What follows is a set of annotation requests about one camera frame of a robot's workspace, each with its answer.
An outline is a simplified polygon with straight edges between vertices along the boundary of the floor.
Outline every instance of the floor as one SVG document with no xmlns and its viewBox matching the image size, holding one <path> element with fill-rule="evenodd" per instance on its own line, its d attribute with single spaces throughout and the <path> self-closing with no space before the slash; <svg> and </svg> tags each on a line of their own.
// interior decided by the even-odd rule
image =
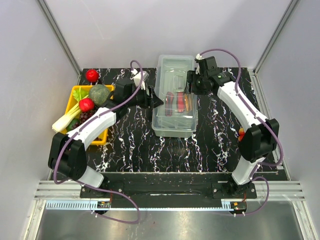
<svg viewBox="0 0 320 240">
<path fill-rule="evenodd" d="M 250 202 L 249 210 L 258 208 Z M 133 221 L 134 211 L 106 215 Z M 144 211 L 137 225 L 95 218 L 89 211 L 45 210 L 37 240 L 302 240 L 293 206 L 268 202 L 257 214 L 236 217 L 227 212 Z"/>
<path fill-rule="evenodd" d="M 97 69 L 104 84 L 130 78 L 128 68 Z M 147 83 L 154 86 L 156 68 L 146 68 Z M 237 68 L 226 68 L 235 76 Z M 88 85 L 83 70 L 80 85 Z M 246 68 L 242 69 L 239 87 L 257 107 L 255 92 Z M 128 114 L 108 130 L 107 144 L 90 146 L 88 165 L 99 172 L 232 172 L 240 157 L 238 130 L 240 124 L 229 108 L 217 97 L 198 97 L 198 126 L 192 137 L 157 137 L 151 128 L 151 113 L 132 107 Z M 270 154 L 267 162 L 274 162 Z M 259 171 L 275 172 L 264 166 Z"/>
</svg>

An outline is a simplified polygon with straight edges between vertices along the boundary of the metal corner post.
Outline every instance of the metal corner post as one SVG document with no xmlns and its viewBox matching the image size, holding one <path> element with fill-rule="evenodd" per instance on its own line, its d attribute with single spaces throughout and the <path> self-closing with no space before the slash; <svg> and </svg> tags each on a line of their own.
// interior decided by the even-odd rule
<svg viewBox="0 0 320 240">
<path fill-rule="evenodd" d="M 268 44 L 266 45 L 258 63 L 256 64 L 255 68 L 253 69 L 254 73 L 257 74 L 259 70 L 261 69 L 262 65 L 264 64 L 268 54 L 270 53 L 272 47 L 276 43 L 279 35 L 283 31 L 284 27 L 286 26 L 290 16 L 293 14 L 294 10 L 296 9 L 298 3 L 300 0 L 291 0 L 288 7 L 286 8 L 280 22 L 278 23 L 275 31 L 272 34 L 272 37 L 270 38 Z"/>
<path fill-rule="evenodd" d="M 46 0 L 36 0 L 36 1 L 38 2 L 39 7 L 42 10 L 45 18 L 47 19 L 54 35 L 58 39 L 66 57 L 69 59 L 70 64 L 72 65 L 74 71 L 76 72 L 76 74 L 78 76 L 80 76 L 80 74 L 82 73 L 82 70 L 80 69 L 80 66 L 77 63 L 75 56 L 72 54 L 61 30 L 59 29 L 58 24 L 52 14 L 52 12 L 50 11 L 48 4 L 46 3 Z"/>
</svg>

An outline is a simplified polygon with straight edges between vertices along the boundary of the green leaf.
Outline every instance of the green leaf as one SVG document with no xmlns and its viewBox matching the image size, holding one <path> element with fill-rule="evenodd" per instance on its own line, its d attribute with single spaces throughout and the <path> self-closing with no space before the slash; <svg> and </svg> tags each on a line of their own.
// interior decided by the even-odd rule
<svg viewBox="0 0 320 240">
<path fill-rule="evenodd" d="M 89 93 L 86 90 L 82 90 L 81 87 L 79 87 L 77 90 L 74 90 L 72 95 L 77 102 L 79 102 L 81 99 L 84 99 L 87 97 Z"/>
</svg>

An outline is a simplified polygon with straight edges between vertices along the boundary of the orange object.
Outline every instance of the orange object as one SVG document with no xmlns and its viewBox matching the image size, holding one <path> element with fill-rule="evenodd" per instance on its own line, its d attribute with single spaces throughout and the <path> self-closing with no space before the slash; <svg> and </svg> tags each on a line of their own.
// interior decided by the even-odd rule
<svg viewBox="0 0 320 240">
<path fill-rule="evenodd" d="M 245 130 L 243 128 L 240 128 L 239 129 L 239 135 L 245 135 Z"/>
<path fill-rule="evenodd" d="M 115 90 L 115 86 L 112 85 L 105 85 L 110 91 Z M 65 109 L 65 113 L 69 112 L 70 109 L 73 108 L 74 105 L 76 105 L 78 102 L 77 100 L 75 100 L 74 96 L 73 96 L 73 92 L 74 90 L 78 90 L 81 87 L 82 90 L 85 90 L 87 92 L 90 91 L 90 89 L 92 88 L 92 85 L 76 85 L 72 88 L 71 93 L 70 93 L 70 97 L 69 97 L 69 101 L 68 104 L 66 106 Z M 64 129 L 61 131 L 61 133 L 66 134 L 67 130 Z M 90 145 L 96 145 L 96 146 L 100 146 L 100 145 L 105 145 L 107 142 L 107 136 L 108 136 L 108 129 L 104 130 L 99 136 L 98 138 L 101 139 L 101 141 L 93 141 Z"/>
</svg>

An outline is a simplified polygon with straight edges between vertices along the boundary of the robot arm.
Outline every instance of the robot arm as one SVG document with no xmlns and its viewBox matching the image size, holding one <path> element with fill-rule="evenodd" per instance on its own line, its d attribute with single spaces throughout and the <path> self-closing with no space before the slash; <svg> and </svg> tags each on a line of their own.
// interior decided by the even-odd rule
<svg viewBox="0 0 320 240">
<path fill-rule="evenodd" d="M 138 73 L 135 78 L 140 79 L 141 75 Z M 143 72 L 144 80 L 148 77 L 146 72 Z M 128 108 L 133 106 L 140 106 L 144 109 L 153 109 L 163 105 L 152 86 L 147 86 L 145 82 L 141 85 L 141 89 L 137 92 L 126 105 L 114 110 L 108 110 L 123 103 L 128 99 L 136 89 L 136 85 L 131 79 L 123 79 L 116 83 L 115 90 L 110 93 L 107 101 L 97 110 L 97 112 L 89 118 L 85 123 L 76 129 L 69 131 L 67 134 L 58 132 L 54 135 L 51 144 L 48 166 L 52 170 L 55 169 L 58 156 L 65 143 L 75 135 L 70 144 L 64 151 L 58 172 L 66 177 L 80 181 L 84 184 L 99 188 L 104 182 L 108 180 L 104 176 L 96 172 L 91 167 L 87 166 L 86 149 L 91 142 L 96 139 L 101 132 L 113 126 L 124 115 L 127 114 Z"/>
<path fill-rule="evenodd" d="M 199 64 L 199 67 L 197 71 L 188 72 L 186 93 L 194 93 L 196 95 L 213 93 L 228 105 L 244 128 L 245 135 L 238 144 L 241 157 L 232 173 L 232 179 L 227 185 L 227 192 L 234 194 L 250 183 L 257 163 L 265 160 L 266 156 L 277 147 L 275 139 L 257 118 L 259 117 L 267 123 L 276 136 L 278 136 L 279 132 L 279 123 L 275 119 L 268 119 L 259 112 L 243 92 L 239 90 L 239 94 L 241 94 L 255 115 L 248 109 L 236 93 L 235 79 L 231 73 L 222 72 L 217 67 L 213 56 L 204 59 L 198 57 L 195 61 Z"/>
</svg>

